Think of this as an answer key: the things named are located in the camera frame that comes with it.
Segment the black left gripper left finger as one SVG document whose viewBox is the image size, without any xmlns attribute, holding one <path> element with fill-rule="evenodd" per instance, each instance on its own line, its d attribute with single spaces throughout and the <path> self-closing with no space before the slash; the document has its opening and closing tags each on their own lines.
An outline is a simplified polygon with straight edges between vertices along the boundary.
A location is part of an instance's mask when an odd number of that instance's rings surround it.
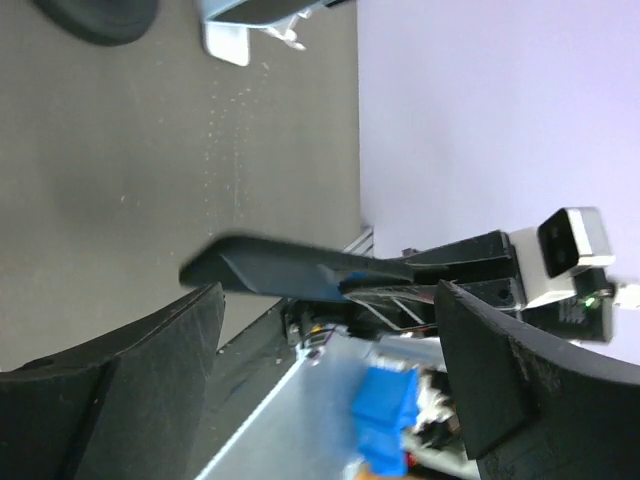
<svg viewBox="0 0 640 480">
<path fill-rule="evenodd" d="M 224 317 L 218 286 L 1 375 L 4 479 L 182 479 Z"/>
</svg>

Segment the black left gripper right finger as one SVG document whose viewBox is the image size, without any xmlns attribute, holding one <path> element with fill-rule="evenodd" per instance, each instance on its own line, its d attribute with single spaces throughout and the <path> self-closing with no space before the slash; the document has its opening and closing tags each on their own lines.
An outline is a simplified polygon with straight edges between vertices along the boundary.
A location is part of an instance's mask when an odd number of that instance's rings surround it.
<svg viewBox="0 0 640 480">
<path fill-rule="evenodd" d="M 462 438 L 481 478 L 638 479 L 638 366 L 446 281 L 434 306 Z"/>
</svg>

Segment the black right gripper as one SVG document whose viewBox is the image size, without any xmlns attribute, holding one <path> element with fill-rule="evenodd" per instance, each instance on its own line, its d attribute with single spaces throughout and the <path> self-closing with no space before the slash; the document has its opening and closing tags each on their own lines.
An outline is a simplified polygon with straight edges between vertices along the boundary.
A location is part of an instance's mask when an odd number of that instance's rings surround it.
<svg viewBox="0 0 640 480">
<path fill-rule="evenodd" d="M 339 285 L 341 295 L 369 311 L 392 332 L 434 332 L 435 320 L 426 320 L 409 303 L 435 303 L 435 284 L 446 280 L 459 285 L 497 310 L 519 319 L 525 306 L 525 293 L 515 247 L 508 234 L 494 230 L 427 250 L 405 249 L 401 259 L 422 270 L 419 284 L 392 284 L 355 279 Z M 399 326 L 386 314 L 393 310 L 413 321 Z"/>
</svg>

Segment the black smartphone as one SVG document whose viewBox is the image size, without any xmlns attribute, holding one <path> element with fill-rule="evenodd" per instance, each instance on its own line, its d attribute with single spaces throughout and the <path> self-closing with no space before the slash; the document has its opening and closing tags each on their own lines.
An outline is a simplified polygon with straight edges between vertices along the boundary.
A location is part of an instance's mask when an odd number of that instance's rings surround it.
<svg viewBox="0 0 640 480">
<path fill-rule="evenodd" d="M 402 261 L 231 233 L 215 238 L 178 274 L 184 287 L 219 283 L 233 293 L 325 302 L 342 302 L 341 284 L 360 278 L 402 285 L 413 282 L 415 272 Z"/>
</svg>

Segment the white plastic phone stand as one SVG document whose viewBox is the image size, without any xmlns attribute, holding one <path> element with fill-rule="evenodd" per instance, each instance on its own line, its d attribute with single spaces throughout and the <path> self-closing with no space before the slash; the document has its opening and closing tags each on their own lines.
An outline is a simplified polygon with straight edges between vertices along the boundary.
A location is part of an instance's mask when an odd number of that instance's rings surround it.
<svg viewBox="0 0 640 480">
<path fill-rule="evenodd" d="M 221 61 L 246 67 L 251 60 L 250 32 L 258 31 L 275 38 L 289 48 L 305 51 L 306 47 L 298 41 L 298 36 L 291 26 L 284 23 L 267 27 L 246 27 L 218 22 L 205 22 L 202 27 L 203 47 L 205 52 Z"/>
</svg>

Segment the light blue smartphone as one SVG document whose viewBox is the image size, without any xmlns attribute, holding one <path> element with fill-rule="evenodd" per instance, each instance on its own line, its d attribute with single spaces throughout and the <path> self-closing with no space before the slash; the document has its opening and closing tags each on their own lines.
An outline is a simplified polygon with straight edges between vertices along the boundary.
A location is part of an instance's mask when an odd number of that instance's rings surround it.
<svg viewBox="0 0 640 480">
<path fill-rule="evenodd" d="M 324 4 L 313 0 L 208 0 L 201 2 L 200 13 L 204 21 L 261 27 Z"/>
</svg>

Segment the black round-base phone stand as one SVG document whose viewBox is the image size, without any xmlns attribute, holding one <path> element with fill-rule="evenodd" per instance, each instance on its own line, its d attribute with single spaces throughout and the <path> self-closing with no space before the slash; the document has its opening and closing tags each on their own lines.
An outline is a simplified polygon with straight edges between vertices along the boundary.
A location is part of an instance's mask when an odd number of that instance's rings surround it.
<svg viewBox="0 0 640 480">
<path fill-rule="evenodd" d="M 158 0 L 35 0 L 32 4 L 67 33 L 106 47 L 142 38 L 160 9 Z"/>
</svg>

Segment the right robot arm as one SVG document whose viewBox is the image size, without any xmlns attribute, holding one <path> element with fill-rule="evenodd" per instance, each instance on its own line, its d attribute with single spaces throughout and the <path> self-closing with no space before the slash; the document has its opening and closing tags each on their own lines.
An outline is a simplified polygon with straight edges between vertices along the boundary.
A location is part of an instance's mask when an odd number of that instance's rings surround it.
<svg viewBox="0 0 640 480">
<path fill-rule="evenodd" d="M 435 290 L 445 280 L 498 311 L 567 340 L 608 343 L 613 310 L 622 291 L 602 266 L 548 276 L 535 228 L 483 235 L 402 257 L 414 280 L 400 285 L 373 278 L 349 279 L 343 295 L 369 310 L 391 330 L 400 327 L 394 310 L 412 318 L 416 329 L 435 329 Z"/>
</svg>

